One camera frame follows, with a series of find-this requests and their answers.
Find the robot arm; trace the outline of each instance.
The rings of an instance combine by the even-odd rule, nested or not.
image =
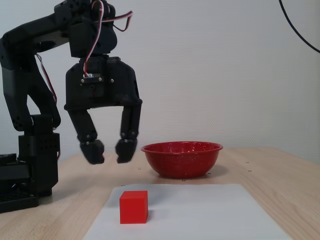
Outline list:
[[[103,16],[101,5],[96,2],[103,4]],[[52,122],[49,121],[50,130],[45,134],[53,135],[52,129],[60,125],[53,94],[39,72],[35,55],[69,42],[71,56],[80,61],[66,74],[64,108],[71,117],[84,156],[91,164],[104,162],[104,146],[97,140],[98,134],[87,110],[123,106],[121,139],[116,152],[119,163],[131,160],[137,146],[142,100],[134,70],[118,57],[107,55],[117,45],[112,21],[115,15],[115,8],[105,0],[65,0],[55,6],[53,14],[3,35],[0,39],[3,92],[17,131],[37,134],[35,119],[39,116],[30,115],[28,95],[39,108],[40,116]]]

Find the speckled red bowl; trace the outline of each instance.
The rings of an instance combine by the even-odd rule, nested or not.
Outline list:
[[[216,163],[223,146],[203,141],[155,143],[141,150],[150,166],[160,176],[191,179],[205,175]]]

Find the table surface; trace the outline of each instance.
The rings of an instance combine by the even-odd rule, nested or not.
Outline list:
[[[128,164],[77,155],[59,164],[59,183],[40,206],[0,214],[4,240],[83,239],[114,187],[129,184],[241,184],[294,240],[320,239],[320,166],[272,147],[225,148],[205,176],[159,177],[137,152]]]

